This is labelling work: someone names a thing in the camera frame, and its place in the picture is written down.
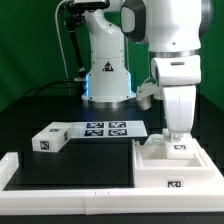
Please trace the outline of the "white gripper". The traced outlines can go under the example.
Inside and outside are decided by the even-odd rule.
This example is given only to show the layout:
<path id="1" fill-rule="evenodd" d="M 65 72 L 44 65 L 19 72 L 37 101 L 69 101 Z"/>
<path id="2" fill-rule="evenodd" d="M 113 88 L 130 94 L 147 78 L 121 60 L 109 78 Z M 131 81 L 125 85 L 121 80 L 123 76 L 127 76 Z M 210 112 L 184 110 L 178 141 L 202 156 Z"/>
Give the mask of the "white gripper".
<path id="1" fill-rule="evenodd" d="M 190 133 L 195 112 L 196 86 L 164 87 L 164 109 L 171 140 Z"/>

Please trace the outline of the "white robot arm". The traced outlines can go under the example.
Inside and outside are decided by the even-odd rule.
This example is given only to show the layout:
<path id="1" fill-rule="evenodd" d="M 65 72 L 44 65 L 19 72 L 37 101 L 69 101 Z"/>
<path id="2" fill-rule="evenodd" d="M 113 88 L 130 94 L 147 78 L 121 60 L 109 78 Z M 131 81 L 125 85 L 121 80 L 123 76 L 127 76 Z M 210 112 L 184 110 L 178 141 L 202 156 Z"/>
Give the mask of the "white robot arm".
<path id="1" fill-rule="evenodd" d="M 200 37 L 212 20 L 211 0 L 112 0 L 107 10 L 120 13 L 120 26 L 109 24 L 99 7 L 85 13 L 92 65 L 82 100 L 112 107 L 135 97 L 147 109 L 153 97 L 161 98 L 168 136 L 181 141 L 193 126 L 196 85 L 201 82 Z M 131 90 L 125 39 L 148 45 L 156 83 L 143 85 L 142 94 Z"/>

